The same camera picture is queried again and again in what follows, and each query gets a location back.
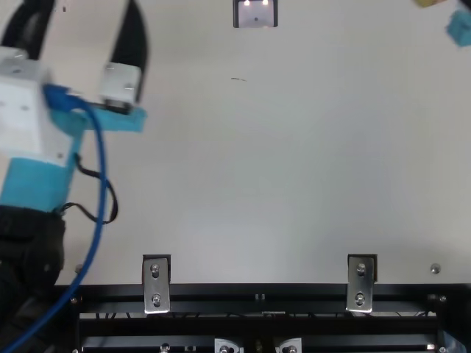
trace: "metal bracket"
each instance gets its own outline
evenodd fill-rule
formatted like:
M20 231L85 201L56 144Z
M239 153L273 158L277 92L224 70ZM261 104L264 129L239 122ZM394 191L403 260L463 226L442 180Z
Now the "metal bracket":
M214 353L244 353L244 347L225 338L215 338Z
M348 257L347 310L371 313L375 259L373 257Z
M276 353L302 353L302 338L290 338L283 342L275 343Z
M142 262L144 312L164 314L170 311L169 260L144 258Z

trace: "bolt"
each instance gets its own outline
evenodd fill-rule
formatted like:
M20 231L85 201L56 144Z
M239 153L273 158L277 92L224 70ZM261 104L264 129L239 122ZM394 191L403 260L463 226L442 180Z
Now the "bolt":
M360 307L360 306L363 305L364 302L365 302L365 296L364 296L362 293L358 293L358 294L355 296L355 302L356 302L356 304Z
M152 296L152 303L154 304L155 307L160 306L160 294L156 293Z
M430 266L430 272L432 274L439 274L441 270L442 270L442 267L440 266L439 263L433 263L432 266Z
M364 263L359 263L358 266L356 266L356 272L360 277L363 277L365 275L365 270L366 266Z

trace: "white surface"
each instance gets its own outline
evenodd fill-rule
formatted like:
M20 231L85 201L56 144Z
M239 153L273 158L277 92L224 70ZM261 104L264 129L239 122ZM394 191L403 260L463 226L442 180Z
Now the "white surface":
M54 125L43 97L51 82L41 62L7 58L0 61L0 151L65 166L72 138Z
M54 16L45 58L88 97L117 4ZM471 53L445 34L453 0L281 0L274 29L234 29L229 0L141 5L149 119L107 135L120 215L87 283L140 282L142 254L171 254L175 283L346 282L355 253L378 254L382 283L471 282ZM96 193L77 175L71 200L93 209ZM61 283L93 229L66 219Z

